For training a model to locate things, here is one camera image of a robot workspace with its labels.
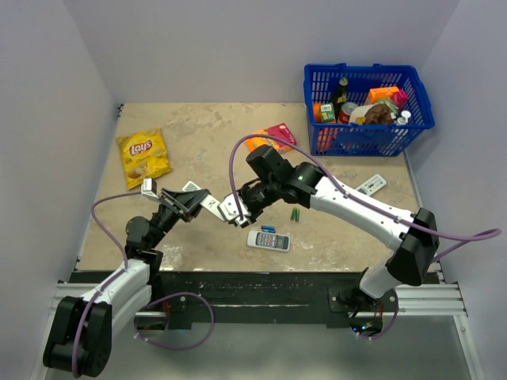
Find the white long remote control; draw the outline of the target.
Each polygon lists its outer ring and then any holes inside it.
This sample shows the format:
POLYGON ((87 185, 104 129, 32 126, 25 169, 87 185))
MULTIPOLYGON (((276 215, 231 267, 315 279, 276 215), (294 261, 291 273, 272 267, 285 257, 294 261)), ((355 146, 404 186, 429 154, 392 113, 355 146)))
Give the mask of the white long remote control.
POLYGON ((199 199, 202 208, 209 211, 221 222, 225 221, 225 218, 219 210, 220 202, 208 190, 203 192, 203 189, 191 180, 183 186, 182 190, 184 192, 201 192, 199 199))

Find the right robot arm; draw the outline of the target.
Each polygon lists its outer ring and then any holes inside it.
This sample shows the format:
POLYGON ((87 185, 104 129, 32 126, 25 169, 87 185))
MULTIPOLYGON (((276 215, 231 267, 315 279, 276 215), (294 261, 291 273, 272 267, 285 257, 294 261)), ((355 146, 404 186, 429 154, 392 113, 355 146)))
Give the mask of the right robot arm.
POLYGON ((365 270, 352 290, 358 309, 372 310, 399 285, 422 285, 440 244, 438 237, 430 233, 436 228, 431 211, 420 208, 412 212, 389 206, 342 184, 309 162, 292 166, 271 146, 258 147, 246 162, 257 182, 244 184, 238 191, 240 207, 246 214, 236 218, 237 224, 256 222, 264 209, 282 200, 338 217, 391 250, 387 259, 365 270))

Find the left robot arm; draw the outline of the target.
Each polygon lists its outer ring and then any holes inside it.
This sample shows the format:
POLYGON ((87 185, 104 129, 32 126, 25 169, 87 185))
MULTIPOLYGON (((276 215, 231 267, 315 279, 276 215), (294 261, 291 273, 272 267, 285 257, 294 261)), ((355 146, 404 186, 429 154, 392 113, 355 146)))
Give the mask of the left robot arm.
POLYGON ((109 360, 115 335, 137 310, 156 310, 163 304, 162 252, 156 247, 177 222, 190 222, 199 214, 210 192, 148 188, 141 193, 155 201, 158 210, 151 218, 135 216, 128 221, 117 270, 85 294, 59 301, 42 357, 45 367, 76 378, 97 377, 109 360))

